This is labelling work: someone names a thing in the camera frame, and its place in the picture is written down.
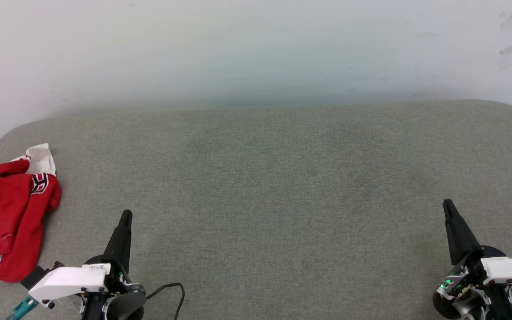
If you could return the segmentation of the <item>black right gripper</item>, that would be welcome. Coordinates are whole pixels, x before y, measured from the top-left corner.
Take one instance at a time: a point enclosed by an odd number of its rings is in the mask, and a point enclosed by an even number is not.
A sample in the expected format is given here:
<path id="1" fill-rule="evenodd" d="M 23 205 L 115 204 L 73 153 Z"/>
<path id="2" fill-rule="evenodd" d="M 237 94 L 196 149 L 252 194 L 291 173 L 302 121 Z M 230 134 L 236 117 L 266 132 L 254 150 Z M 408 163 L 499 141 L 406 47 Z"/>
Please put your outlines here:
<path id="1" fill-rule="evenodd" d="M 443 210 L 452 269 L 432 295 L 434 309 L 449 320 L 510 320 L 508 285 L 491 280 L 481 261 L 506 255 L 480 245 L 451 199 Z"/>

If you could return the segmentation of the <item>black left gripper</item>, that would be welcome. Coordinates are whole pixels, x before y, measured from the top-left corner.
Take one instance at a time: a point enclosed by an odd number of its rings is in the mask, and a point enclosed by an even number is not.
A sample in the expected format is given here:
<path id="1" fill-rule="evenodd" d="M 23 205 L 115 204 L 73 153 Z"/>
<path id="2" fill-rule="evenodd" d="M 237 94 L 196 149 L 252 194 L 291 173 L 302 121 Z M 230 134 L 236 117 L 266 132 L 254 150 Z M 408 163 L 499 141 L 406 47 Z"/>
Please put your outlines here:
<path id="1" fill-rule="evenodd" d="M 82 320 L 141 320 L 146 294 L 144 286 L 129 278 L 132 240 L 132 211 L 124 210 L 103 255 L 83 265 L 103 268 L 106 275 L 99 289 L 86 289 L 81 295 Z"/>

